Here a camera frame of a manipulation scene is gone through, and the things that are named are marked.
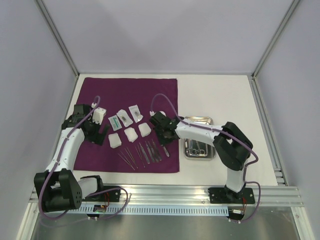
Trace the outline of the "surgical scissors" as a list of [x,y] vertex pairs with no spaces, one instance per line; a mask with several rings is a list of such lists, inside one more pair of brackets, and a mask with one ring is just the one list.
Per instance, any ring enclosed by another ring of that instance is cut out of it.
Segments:
[[189,155],[199,155],[199,154],[197,153],[196,140],[192,140],[192,139],[189,140],[189,147],[188,147],[188,149],[187,149],[187,153],[188,153]]
[[200,144],[199,144],[198,141],[196,141],[196,147],[197,147],[197,153],[198,153],[199,155],[204,155],[204,154],[206,153],[205,150],[203,150],[203,149],[200,148]]

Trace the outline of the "stainless steel tray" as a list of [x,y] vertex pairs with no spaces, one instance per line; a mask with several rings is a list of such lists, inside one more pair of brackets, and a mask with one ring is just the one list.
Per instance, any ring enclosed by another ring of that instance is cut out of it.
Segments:
[[[208,116],[186,116],[186,120],[197,124],[213,125],[214,121]],[[210,161],[216,157],[216,150],[213,146],[194,139],[184,139],[184,156],[189,160]]]

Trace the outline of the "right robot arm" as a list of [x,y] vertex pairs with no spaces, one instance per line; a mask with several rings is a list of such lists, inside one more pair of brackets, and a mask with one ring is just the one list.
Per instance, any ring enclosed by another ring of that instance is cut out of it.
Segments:
[[221,162],[227,167],[225,196],[232,203],[244,196],[248,158],[253,144],[232,122],[223,126],[195,123],[180,118],[169,118],[162,112],[150,112],[150,123],[162,146],[178,139],[190,139],[213,146]]

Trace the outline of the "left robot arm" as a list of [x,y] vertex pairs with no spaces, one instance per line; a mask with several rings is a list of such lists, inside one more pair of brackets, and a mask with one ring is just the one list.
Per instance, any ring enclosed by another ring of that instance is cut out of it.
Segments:
[[105,188],[100,176],[76,180],[73,171],[81,145],[88,141],[102,146],[109,125],[101,129],[106,109],[92,103],[76,104],[73,113],[62,123],[61,135],[52,161],[43,172],[35,174],[33,182],[42,213],[66,212],[78,209],[82,200],[98,201]]

